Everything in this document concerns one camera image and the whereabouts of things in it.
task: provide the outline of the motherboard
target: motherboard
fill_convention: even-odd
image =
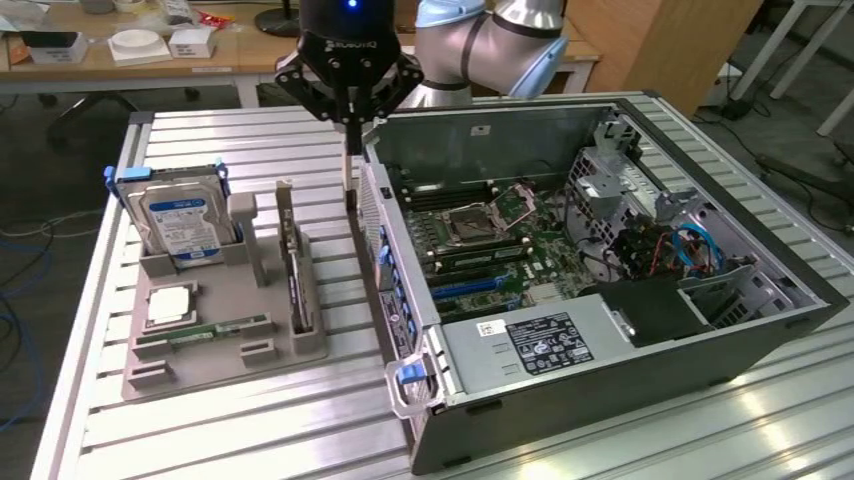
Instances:
[[[533,182],[405,190],[404,217],[443,323],[578,296],[595,283]]]

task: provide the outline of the blue latch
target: blue latch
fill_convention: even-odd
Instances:
[[[130,167],[125,168],[116,180],[120,182],[139,182],[141,180],[151,180],[151,167]]]
[[[407,365],[400,370],[397,370],[397,381],[401,385],[420,382],[425,378],[427,372],[424,371],[424,365],[420,362],[413,363],[412,365]]]

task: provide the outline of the white box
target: white box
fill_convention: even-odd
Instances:
[[[148,30],[118,32],[108,43],[112,59],[118,67],[172,60],[163,38]]]
[[[731,93],[735,90],[735,85],[738,81],[742,79],[742,71],[735,68],[728,63],[723,64],[720,67],[720,72],[718,73],[718,78],[715,79],[715,84],[708,90],[708,94],[706,95],[706,100],[700,104],[700,107],[720,107],[727,103],[727,82],[728,82],[728,92]]]
[[[177,30],[169,39],[169,51],[175,58],[211,58],[215,48],[216,41],[211,28]]]
[[[56,46],[46,46],[45,43],[50,43],[49,41],[38,42],[38,47],[28,46],[29,56],[32,57],[33,63],[45,65],[56,63],[80,63],[82,61],[85,52],[89,48],[89,42],[85,39],[85,35],[80,32],[69,32],[60,35],[76,35],[76,38],[72,42],[61,41],[60,39]]]

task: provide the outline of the white table leg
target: white table leg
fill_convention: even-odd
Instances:
[[[257,75],[235,76],[235,87],[237,87],[237,97],[240,97],[240,108],[257,108]]]
[[[836,26],[839,25],[839,22],[844,18],[846,13],[851,9],[852,3],[854,1],[848,0],[847,2],[843,2],[839,5],[839,8],[836,9],[835,13],[830,16],[824,24],[820,26],[820,28],[815,32],[815,35],[812,35],[810,44],[806,46],[806,48],[800,52],[800,55],[798,55],[798,59],[795,60],[795,63],[792,63],[791,67],[788,67],[788,70],[786,70],[786,75],[783,75],[782,80],[776,84],[776,88],[774,88],[774,91],[771,92],[771,98],[776,99],[782,97],[783,94],[786,93],[786,90],[788,89],[791,82],[794,82],[795,78],[800,74],[800,70],[803,70],[806,63],[810,61],[810,58],[812,58],[812,55],[818,51],[818,48],[824,43],[824,40],[827,40],[827,37],[830,36]]]
[[[570,77],[566,79],[566,85],[563,86],[563,93],[582,93],[584,91],[587,80],[590,80],[592,65],[594,62],[572,62],[567,65],[566,69],[559,70],[570,74]]]
[[[768,38],[768,41],[764,43],[764,47],[762,47],[762,51],[759,52],[759,55],[756,55],[756,59],[750,64],[750,68],[747,69],[742,80],[735,86],[735,91],[732,92],[734,100],[740,99],[747,93],[750,85],[752,85],[756,76],[759,76],[759,72],[764,68],[764,64],[768,62],[771,54],[776,50],[776,47],[779,47],[779,44],[783,41],[788,30],[791,30],[791,26],[795,24],[795,21],[800,17],[804,9],[806,4],[803,2],[795,1],[795,4],[788,9],[786,17],[783,17],[783,21],[779,22],[779,26],[776,27],[776,30],[774,30],[771,38]]]
[[[854,110],[854,89],[851,89],[851,93],[848,93],[848,96],[844,97],[844,100],[842,100],[842,103],[832,111],[830,117],[827,117],[827,120],[824,120],[824,123],[822,123],[822,126],[818,127],[818,130],[815,132],[822,137],[830,135],[832,129],[836,128],[836,125],[839,125],[842,118],[850,113],[851,110]]]

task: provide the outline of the aluminum workbench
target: aluminum workbench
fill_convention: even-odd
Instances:
[[[854,259],[664,102],[626,98],[854,297]],[[120,374],[140,243],[110,198],[33,478],[411,478],[345,221],[339,134],[300,108],[135,119],[118,166],[168,165],[187,156],[221,159],[232,191],[257,194],[261,236],[275,232],[273,180],[291,178],[296,220],[312,241],[331,353],[320,363],[265,378],[125,404]],[[686,181],[675,168],[654,164],[654,155],[643,158],[668,187]],[[848,307],[727,384],[419,478],[851,475],[852,316]]]

